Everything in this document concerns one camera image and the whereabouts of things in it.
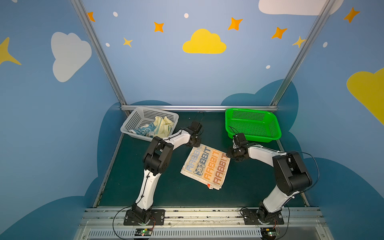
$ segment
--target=blue wall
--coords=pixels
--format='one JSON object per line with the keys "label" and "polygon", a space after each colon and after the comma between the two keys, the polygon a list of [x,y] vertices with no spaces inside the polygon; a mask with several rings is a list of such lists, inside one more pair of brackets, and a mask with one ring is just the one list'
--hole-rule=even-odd
{"label": "blue wall", "polygon": [[[352,7],[360,13],[349,23],[344,18]],[[307,196],[336,240],[384,238],[384,125],[346,85],[356,72],[384,68],[383,9],[383,1],[344,0],[278,105],[285,150],[302,149],[318,160],[320,180]],[[306,163],[316,176],[312,160]],[[368,236],[364,223],[375,233]]]}
{"label": "blue wall", "polygon": [[89,39],[69,0],[0,2],[0,239],[71,239],[92,205],[124,120],[92,52],[67,81],[53,74],[55,32]]}
{"label": "blue wall", "polygon": [[[299,50],[292,44],[299,36],[305,39],[316,19],[265,14],[258,1],[83,2],[93,12],[92,24],[128,104],[157,100],[175,105],[269,105],[265,99],[238,100],[236,94],[253,95],[284,78]],[[228,30],[231,18],[243,19],[238,31]],[[155,32],[154,22],[164,23],[164,32]],[[287,30],[281,39],[272,39],[277,27]],[[184,52],[183,44],[201,28],[218,34],[225,52]],[[124,38],[132,40],[131,47],[123,45]]]}

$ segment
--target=blue towel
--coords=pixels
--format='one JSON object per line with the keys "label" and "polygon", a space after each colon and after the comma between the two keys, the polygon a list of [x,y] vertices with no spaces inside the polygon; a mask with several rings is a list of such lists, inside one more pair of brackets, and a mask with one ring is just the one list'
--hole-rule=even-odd
{"label": "blue towel", "polygon": [[129,132],[135,133],[135,134],[138,134],[141,136],[152,137],[153,134],[151,136],[148,136],[148,134],[150,132],[154,132],[155,128],[156,128],[156,126],[153,124],[153,122],[151,122],[150,124],[145,124],[144,126],[141,126],[138,129],[131,129],[131,130],[129,130]]}

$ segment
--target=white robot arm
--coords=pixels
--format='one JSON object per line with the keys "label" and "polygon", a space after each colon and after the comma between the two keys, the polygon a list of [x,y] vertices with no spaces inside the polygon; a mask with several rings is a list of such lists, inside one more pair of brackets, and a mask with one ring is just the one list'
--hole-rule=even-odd
{"label": "white robot arm", "polygon": [[257,212],[261,224],[273,223],[274,219],[279,218],[282,207],[312,184],[312,178],[297,152],[280,152],[249,144],[243,133],[233,136],[233,147],[227,157],[235,161],[257,159],[274,168],[276,186],[259,204]]}
{"label": "white robot arm", "polygon": [[144,179],[140,194],[132,205],[132,211],[138,223],[147,224],[151,217],[153,195],[161,174],[167,169],[174,149],[186,144],[199,147],[199,131],[202,125],[196,121],[183,130],[166,137],[154,137],[144,154]]}

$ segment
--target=towel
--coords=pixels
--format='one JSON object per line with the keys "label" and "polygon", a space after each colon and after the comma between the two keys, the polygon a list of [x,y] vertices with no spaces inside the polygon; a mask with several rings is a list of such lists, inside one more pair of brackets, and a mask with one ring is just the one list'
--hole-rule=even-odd
{"label": "towel", "polygon": [[157,116],[153,124],[155,125],[156,128],[154,131],[154,135],[151,137],[157,136],[160,138],[164,138],[169,136],[170,131],[172,130],[172,127],[175,123],[169,120],[167,117],[163,119]]}
{"label": "towel", "polygon": [[225,152],[200,144],[192,148],[180,172],[205,184],[209,189],[220,190],[230,160]]}
{"label": "towel", "polygon": [[151,122],[150,124],[145,124],[145,125],[139,127],[138,129],[131,129],[128,132],[135,133],[135,134],[138,134],[141,136],[152,137],[155,128],[156,128],[156,126],[153,124],[153,122]]}

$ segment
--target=rabbit cartoon logo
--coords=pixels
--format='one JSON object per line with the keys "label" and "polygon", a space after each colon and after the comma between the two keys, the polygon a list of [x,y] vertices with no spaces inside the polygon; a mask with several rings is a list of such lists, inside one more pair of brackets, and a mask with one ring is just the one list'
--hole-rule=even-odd
{"label": "rabbit cartoon logo", "polygon": [[201,162],[198,162],[197,163],[197,168],[196,168],[196,170],[193,173],[196,173],[197,175],[202,176],[204,168],[205,168],[205,165],[202,164]]}

